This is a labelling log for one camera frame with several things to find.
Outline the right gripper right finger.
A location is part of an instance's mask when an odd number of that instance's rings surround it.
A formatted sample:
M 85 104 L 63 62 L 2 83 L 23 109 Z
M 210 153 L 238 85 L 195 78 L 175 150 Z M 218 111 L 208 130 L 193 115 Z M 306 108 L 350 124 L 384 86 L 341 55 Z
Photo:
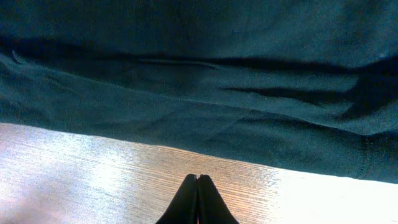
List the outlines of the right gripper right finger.
M 239 224 L 209 175 L 198 179 L 198 221 L 199 224 Z

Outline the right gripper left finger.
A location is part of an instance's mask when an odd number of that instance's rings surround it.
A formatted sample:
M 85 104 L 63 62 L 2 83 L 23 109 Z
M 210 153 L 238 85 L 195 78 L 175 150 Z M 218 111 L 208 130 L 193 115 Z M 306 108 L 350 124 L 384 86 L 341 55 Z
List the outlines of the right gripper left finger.
M 194 174 L 188 174 L 156 224 L 197 224 L 197 201 L 197 177 Z

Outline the black nike t-shirt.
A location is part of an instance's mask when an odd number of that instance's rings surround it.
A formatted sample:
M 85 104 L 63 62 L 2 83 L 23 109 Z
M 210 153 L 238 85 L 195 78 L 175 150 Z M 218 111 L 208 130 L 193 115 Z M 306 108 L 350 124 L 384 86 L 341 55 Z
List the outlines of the black nike t-shirt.
M 1 121 L 397 182 L 396 1 L 2 1 Z

